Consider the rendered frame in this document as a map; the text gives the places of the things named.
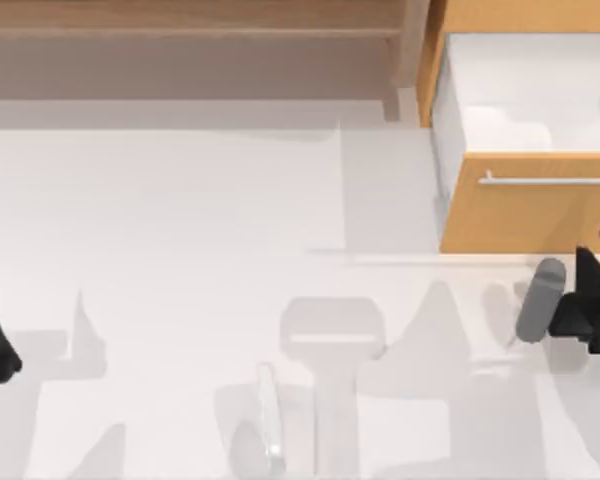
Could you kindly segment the pale grey rounded box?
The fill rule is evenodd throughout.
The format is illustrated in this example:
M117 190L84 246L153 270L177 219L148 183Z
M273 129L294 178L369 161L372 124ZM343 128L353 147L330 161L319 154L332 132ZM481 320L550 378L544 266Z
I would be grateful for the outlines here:
M523 343L540 342L548 332L566 285L566 267L557 258L537 265L515 323L515 338Z

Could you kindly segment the pale wooden drawer front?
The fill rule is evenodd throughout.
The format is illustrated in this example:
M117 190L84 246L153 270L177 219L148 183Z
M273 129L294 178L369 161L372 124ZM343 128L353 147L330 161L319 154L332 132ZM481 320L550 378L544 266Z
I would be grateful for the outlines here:
M600 253L600 185L480 185L501 177L600 177L600 152L465 153L440 250L452 254Z

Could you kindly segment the pulled-out drawer grey inside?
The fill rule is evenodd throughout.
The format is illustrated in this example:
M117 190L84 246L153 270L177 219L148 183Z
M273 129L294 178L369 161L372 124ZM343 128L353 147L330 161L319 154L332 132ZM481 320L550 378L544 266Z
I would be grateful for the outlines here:
M600 33L453 33L431 112L442 197L467 153L600 152Z

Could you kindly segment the orange wooden cupboard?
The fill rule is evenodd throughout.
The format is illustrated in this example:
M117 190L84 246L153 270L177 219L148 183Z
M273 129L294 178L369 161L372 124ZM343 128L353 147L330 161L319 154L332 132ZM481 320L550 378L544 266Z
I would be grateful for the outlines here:
M420 126L431 126L451 33L600 33L600 0L431 0L416 77Z

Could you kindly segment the brown wooden open shelf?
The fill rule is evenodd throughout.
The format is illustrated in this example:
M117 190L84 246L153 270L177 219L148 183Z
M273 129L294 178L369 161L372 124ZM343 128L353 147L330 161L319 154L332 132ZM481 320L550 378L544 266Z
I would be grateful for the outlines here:
M0 100L376 101L431 0L0 0Z

